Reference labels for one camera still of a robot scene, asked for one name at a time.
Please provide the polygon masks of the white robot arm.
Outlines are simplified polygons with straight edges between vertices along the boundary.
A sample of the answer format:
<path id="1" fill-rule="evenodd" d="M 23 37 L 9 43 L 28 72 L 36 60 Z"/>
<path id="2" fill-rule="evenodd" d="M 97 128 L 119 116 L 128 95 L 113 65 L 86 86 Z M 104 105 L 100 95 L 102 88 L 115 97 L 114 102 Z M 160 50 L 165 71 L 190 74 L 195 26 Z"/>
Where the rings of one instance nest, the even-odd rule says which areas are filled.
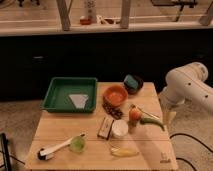
<path id="1" fill-rule="evenodd" d="M 174 68 L 166 74 L 166 86 L 159 93 L 165 125 L 170 124 L 176 116 L 174 108 L 186 99 L 213 114 L 213 87 L 205 83 L 207 78 L 208 69 L 200 62 Z"/>

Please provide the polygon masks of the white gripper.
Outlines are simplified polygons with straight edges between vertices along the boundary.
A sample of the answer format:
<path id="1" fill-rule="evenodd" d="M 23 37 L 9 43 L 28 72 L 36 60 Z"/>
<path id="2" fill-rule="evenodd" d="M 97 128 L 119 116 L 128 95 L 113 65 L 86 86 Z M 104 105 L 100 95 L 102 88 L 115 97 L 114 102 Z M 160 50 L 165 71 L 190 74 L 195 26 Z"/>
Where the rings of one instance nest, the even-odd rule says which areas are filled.
<path id="1" fill-rule="evenodd" d="M 176 116 L 176 111 L 171 111 L 185 103 L 185 98 L 169 87 L 164 87 L 159 93 L 159 101 L 163 112 L 163 124 L 169 125 Z"/>

